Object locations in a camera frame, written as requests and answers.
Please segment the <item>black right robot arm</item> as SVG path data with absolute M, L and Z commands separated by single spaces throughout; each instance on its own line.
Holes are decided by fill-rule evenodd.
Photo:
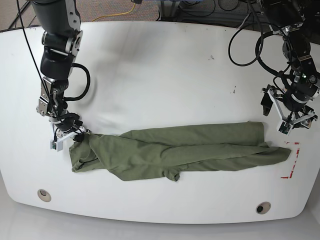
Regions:
M 80 116 L 67 109 L 68 102 L 79 101 L 87 94 L 91 83 L 88 69 L 75 63 L 83 37 L 81 16 L 74 0 L 33 0 L 31 5 L 44 29 L 41 40 L 44 47 L 40 63 L 41 93 L 36 110 L 41 116 L 49 118 L 53 128 L 50 148 L 61 151 L 65 140 L 80 142 L 87 131 Z M 85 72 L 86 86 L 79 96 L 66 97 L 65 90 L 73 68 Z

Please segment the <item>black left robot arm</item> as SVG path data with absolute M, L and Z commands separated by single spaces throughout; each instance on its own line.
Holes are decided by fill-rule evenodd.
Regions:
M 260 103 L 263 114 L 268 116 L 275 106 L 280 117 L 277 131 L 285 135 L 297 128 L 310 129 L 318 117 L 307 104 L 320 94 L 320 74 L 311 56 L 311 44 L 305 31 L 316 19 L 320 3 L 317 0 L 261 0 L 259 4 L 271 29 L 263 37 L 282 36 L 282 52 L 288 61 L 289 71 L 276 71 L 258 59 L 259 64 L 275 79 L 281 79 L 284 85 L 283 89 L 276 84 L 263 88 L 264 96 Z

